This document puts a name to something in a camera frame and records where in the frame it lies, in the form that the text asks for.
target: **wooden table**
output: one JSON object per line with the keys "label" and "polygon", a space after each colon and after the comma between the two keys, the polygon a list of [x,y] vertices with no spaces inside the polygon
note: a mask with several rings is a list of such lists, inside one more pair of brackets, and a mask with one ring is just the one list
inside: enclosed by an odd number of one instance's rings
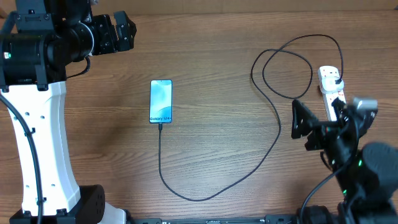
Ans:
{"label": "wooden table", "polygon": [[[208,197],[249,173],[276,137],[275,114],[249,79],[257,55],[305,34],[328,34],[341,44],[347,99],[371,96],[379,114],[361,139],[398,146],[397,11],[295,12],[131,16],[136,48],[91,58],[85,76],[67,82],[65,119],[73,173],[80,185],[101,184],[106,200],[134,217],[261,217],[294,213],[330,171],[305,138],[290,138],[291,100],[271,92],[255,67],[255,80],[282,120],[282,134],[250,178],[206,202],[188,202],[170,193],[159,178],[158,129],[148,122],[150,81],[172,79],[174,121],[162,136],[163,175],[180,194]],[[340,68],[332,41],[311,37],[288,48],[311,61],[313,85],[301,98],[321,119],[325,107],[316,70]],[[69,75],[85,63],[67,67]],[[270,85],[283,94],[303,92],[310,78],[299,58],[278,54],[269,64]],[[0,222],[22,202],[22,174],[11,119],[0,105]],[[336,211],[343,196],[331,180],[310,204]]]}

